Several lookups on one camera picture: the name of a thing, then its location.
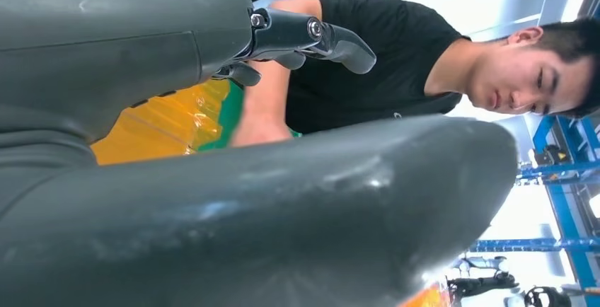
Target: young man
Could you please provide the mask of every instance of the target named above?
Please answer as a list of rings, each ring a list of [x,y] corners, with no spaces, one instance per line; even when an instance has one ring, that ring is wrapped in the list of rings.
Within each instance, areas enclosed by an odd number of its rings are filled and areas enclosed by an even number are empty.
[[[426,6],[402,0],[284,0],[358,34],[376,53],[366,75],[307,60],[290,72],[254,63],[231,142],[245,146],[389,117],[447,113],[466,94],[491,111],[581,116],[600,104],[600,24],[592,19],[520,30],[475,43]]]

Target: blue beam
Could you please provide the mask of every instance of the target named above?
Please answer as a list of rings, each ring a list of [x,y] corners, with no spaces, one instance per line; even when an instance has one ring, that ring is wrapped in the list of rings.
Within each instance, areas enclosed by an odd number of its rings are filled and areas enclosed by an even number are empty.
[[[557,180],[543,180],[544,185],[598,185],[600,176],[587,178],[559,178]]]
[[[550,200],[553,203],[554,211],[558,220],[558,225],[564,238],[579,238],[579,231],[575,224],[575,219],[571,214],[565,192],[560,186],[548,187]],[[585,253],[569,252],[573,268],[579,280],[582,289],[597,287],[596,279],[592,268],[589,266],[589,260]],[[585,299],[588,307],[600,306],[600,296],[588,296]]]
[[[565,142],[567,143],[567,150],[569,151],[569,154],[571,156],[571,159],[574,162],[578,162],[578,161],[583,161],[580,157],[579,157],[579,152],[578,152],[578,147],[579,147],[579,141],[577,141],[576,139],[579,138],[579,132],[577,132],[577,127],[570,126],[570,119],[567,119],[565,117],[557,117],[557,121],[558,121],[558,126],[560,127],[560,130],[563,132],[562,135],[565,137]],[[571,132],[571,129],[574,129],[576,131],[575,134],[573,134]]]
[[[544,147],[548,144],[546,141],[546,137],[550,134],[550,130],[552,126],[556,122],[556,117],[554,116],[544,116],[540,121],[540,125],[536,130],[536,133],[533,135],[533,145],[536,147],[536,151],[541,153],[543,152]]]
[[[600,252],[600,238],[479,240],[469,248],[469,251],[474,253],[558,252],[563,249],[570,252]]]
[[[576,162],[576,163],[568,163],[568,164],[560,164],[558,166],[544,166],[537,168],[528,168],[521,170],[521,176],[523,178],[537,177],[538,175],[543,174],[557,174],[562,173],[563,171],[586,171],[590,169],[600,168],[600,161],[592,161],[592,162]]]
[[[592,125],[592,121],[589,118],[584,118],[579,121],[581,124],[583,131],[585,133],[584,139],[589,145],[589,148],[592,150],[592,154],[594,155],[594,160],[596,157],[596,149],[600,148],[600,141],[598,140],[598,135],[596,135],[596,130]]]

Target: man's eye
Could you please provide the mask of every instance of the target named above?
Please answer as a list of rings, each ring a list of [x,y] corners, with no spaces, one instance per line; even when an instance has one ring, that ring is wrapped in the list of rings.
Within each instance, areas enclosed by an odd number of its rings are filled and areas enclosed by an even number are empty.
[[[540,74],[538,75],[538,88],[542,89],[542,79],[543,79],[543,71],[540,70]]]

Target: screw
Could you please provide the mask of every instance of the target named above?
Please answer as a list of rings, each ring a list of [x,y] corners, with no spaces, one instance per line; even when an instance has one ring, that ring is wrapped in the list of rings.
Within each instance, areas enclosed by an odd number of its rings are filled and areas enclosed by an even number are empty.
[[[314,40],[319,40],[323,34],[323,28],[318,20],[312,18],[308,22],[308,33]]]
[[[262,15],[259,15],[258,13],[253,13],[252,15],[250,15],[250,24],[252,24],[254,28],[264,28],[265,26],[267,26],[267,21]]]

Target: scratch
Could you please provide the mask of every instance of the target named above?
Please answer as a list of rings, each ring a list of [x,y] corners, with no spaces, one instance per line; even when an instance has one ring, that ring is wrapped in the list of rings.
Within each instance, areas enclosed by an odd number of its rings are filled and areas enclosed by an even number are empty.
[[[81,3],[79,3],[79,9],[81,10],[81,12],[86,12],[86,4],[89,2],[90,0],[83,0],[81,1]]]

